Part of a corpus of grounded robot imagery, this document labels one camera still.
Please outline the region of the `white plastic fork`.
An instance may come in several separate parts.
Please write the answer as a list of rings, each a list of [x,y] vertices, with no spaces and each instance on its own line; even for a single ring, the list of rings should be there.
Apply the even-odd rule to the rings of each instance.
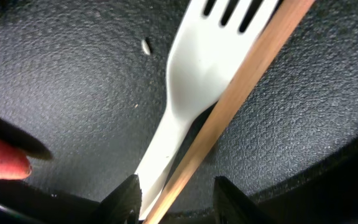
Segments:
[[[278,0],[191,0],[166,66],[166,108],[135,170],[139,219],[159,198],[193,121],[217,102],[278,6]]]

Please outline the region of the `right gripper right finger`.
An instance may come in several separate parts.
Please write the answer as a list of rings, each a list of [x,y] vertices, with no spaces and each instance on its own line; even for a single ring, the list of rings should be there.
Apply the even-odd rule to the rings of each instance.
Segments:
[[[225,176],[214,179],[213,209],[218,224],[275,223]]]

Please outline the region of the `wooden chopstick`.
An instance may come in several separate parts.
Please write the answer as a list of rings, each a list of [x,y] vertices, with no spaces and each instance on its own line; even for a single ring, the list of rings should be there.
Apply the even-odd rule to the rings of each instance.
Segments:
[[[311,6],[311,1],[279,2],[219,100],[191,124],[144,223],[163,218]]]

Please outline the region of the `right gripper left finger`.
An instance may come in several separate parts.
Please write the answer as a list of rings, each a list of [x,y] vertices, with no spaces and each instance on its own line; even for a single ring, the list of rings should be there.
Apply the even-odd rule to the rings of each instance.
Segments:
[[[141,203],[139,177],[132,174],[98,205],[87,223],[138,224]]]

